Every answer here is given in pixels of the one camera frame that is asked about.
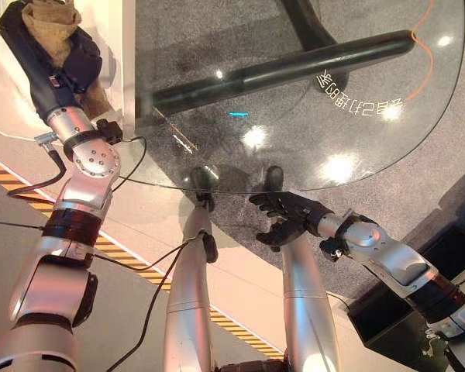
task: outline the brown cloth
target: brown cloth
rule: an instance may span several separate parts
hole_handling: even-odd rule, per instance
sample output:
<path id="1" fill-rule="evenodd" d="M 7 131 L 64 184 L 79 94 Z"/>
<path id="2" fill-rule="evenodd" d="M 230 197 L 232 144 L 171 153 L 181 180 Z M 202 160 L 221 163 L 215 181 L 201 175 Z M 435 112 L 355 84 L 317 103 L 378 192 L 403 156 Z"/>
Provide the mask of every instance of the brown cloth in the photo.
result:
<path id="1" fill-rule="evenodd" d="M 66 0 L 65 4 L 33 0 L 22 10 L 22 19 L 29 33 L 52 57 L 53 64 L 62 67 L 71 52 L 69 37 L 81 23 L 81 14 L 74 7 L 74 0 Z M 112 109 L 99 79 L 84 95 L 75 95 L 75 98 L 89 119 Z"/>

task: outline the robotic hand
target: robotic hand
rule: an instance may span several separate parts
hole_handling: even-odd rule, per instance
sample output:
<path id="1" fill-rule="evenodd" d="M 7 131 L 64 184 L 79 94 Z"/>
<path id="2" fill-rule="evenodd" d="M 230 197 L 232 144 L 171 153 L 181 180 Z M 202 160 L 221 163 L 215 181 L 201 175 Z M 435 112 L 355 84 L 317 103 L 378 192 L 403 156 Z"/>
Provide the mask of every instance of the robotic hand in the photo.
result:
<path id="1" fill-rule="evenodd" d="M 332 213 L 318 201 L 303 198 L 292 192 L 257 194 L 250 201 L 267 212 L 267 217 L 277 217 L 270 232 L 257 234 L 257 239 L 268 246 L 283 246 L 297 239 L 305 231 L 317 235 L 320 219 Z"/>
<path id="2" fill-rule="evenodd" d="M 465 294 L 419 253 L 363 215 L 348 211 L 339 217 L 321 203 L 291 192 L 254 195 L 250 201 L 269 217 L 283 220 L 270 232 L 258 234 L 259 241 L 283 245 L 305 230 L 322 237 L 320 248 L 330 260 L 344 254 L 368 268 L 447 342 L 452 367 L 465 370 Z"/>

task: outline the floor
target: floor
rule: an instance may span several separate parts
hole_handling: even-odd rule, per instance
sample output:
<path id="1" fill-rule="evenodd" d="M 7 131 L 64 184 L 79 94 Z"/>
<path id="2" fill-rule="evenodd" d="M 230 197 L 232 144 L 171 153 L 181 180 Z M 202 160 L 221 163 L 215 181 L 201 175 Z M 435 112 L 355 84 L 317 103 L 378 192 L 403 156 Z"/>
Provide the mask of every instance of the floor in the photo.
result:
<path id="1" fill-rule="evenodd" d="M 20 219 L 40 226 L 47 217 L 27 204 L 7 198 L 0 186 L 0 221 Z M 10 328 L 7 316 L 10 293 L 29 248 L 40 232 L 0 226 L 0 335 Z M 136 343 L 156 286 L 129 270 L 94 260 L 90 271 L 98 277 L 94 311 L 88 321 L 74 330 L 79 342 L 80 367 L 86 371 L 106 370 Z M 145 341 L 120 371 L 162 370 L 165 310 L 168 293 L 162 292 L 153 309 Z M 266 357 L 231 333 L 212 325 L 214 355 L 218 365 Z"/>

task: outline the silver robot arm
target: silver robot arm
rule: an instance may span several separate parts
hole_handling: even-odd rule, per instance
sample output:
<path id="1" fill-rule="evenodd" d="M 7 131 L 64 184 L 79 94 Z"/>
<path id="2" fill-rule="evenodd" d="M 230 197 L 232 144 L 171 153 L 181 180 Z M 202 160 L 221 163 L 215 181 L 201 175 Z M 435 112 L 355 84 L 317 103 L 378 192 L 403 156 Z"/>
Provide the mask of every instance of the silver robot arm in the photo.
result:
<path id="1" fill-rule="evenodd" d="M 403 298 L 448 345 L 455 370 L 465 370 L 465 294 L 430 262 L 361 215 L 325 214 L 316 226 L 322 250 L 337 260 L 347 255 L 363 264 Z"/>
<path id="2" fill-rule="evenodd" d="M 98 76 L 102 59 L 96 44 L 76 28 L 69 63 L 55 67 L 22 20 L 27 3 L 9 4 L 0 33 L 29 79 L 39 117 L 55 133 L 44 136 L 43 147 L 61 162 L 51 146 L 58 138 L 74 172 L 15 284 L 9 308 L 13 327 L 0 339 L 0 371 L 73 371 L 78 349 L 72 328 L 91 313 L 98 282 L 88 268 L 120 162 L 74 98 Z M 105 128 L 105 134 L 111 132 Z"/>
<path id="3" fill-rule="evenodd" d="M 97 279 L 88 268 L 119 176 L 117 153 L 81 109 L 59 108 L 48 124 L 71 147 L 75 168 L 15 284 L 0 371 L 78 370 L 72 328 L 91 313 Z"/>

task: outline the black band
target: black band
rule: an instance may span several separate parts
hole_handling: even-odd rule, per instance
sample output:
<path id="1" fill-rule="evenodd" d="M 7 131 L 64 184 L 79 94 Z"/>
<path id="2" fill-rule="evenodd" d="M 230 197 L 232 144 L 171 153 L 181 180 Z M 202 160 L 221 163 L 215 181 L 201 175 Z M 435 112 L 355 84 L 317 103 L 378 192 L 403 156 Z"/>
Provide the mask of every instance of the black band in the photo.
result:
<path id="1" fill-rule="evenodd" d="M 57 209 L 46 222 L 42 236 L 55 236 L 93 246 L 101 225 L 101 219 L 87 212 Z"/>
<path id="2" fill-rule="evenodd" d="M 338 227 L 336 230 L 336 234 L 334 234 L 335 239 L 343 239 L 344 234 L 350 226 L 356 222 L 362 222 L 362 219 L 360 218 L 359 215 L 351 215 L 347 219 L 343 221 L 343 223 Z"/>
<path id="3" fill-rule="evenodd" d="M 465 294 L 443 275 L 438 274 L 405 300 L 427 323 L 432 324 L 461 308 L 465 303 Z"/>
<path id="4" fill-rule="evenodd" d="M 96 290 L 98 288 L 98 279 L 96 275 L 89 273 L 88 283 L 84 290 L 83 299 L 79 304 L 76 316 L 72 321 L 72 328 L 79 326 L 82 322 L 88 319 L 93 310 L 93 302 L 95 301 Z"/>
<path id="5" fill-rule="evenodd" d="M 101 138 L 102 135 L 97 131 L 97 130 L 87 130 L 85 132 L 80 132 L 71 138 L 69 138 L 67 141 L 64 142 L 64 153 L 67 159 L 72 161 L 73 157 L 73 149 L 86 141 L 91 141 L 94 140 L 95 138 Z"/>
<path id="6" fill-rule="evenodd" d="M 57 314 L 32 312 L 23 315 L 14 325 L 14 328 L 18 328 L 24 325 L 27 326 L 28 324 L 53 324 L 62 327 L 72 333 L 71 322 L 69 322 L 69 319 Z"/>

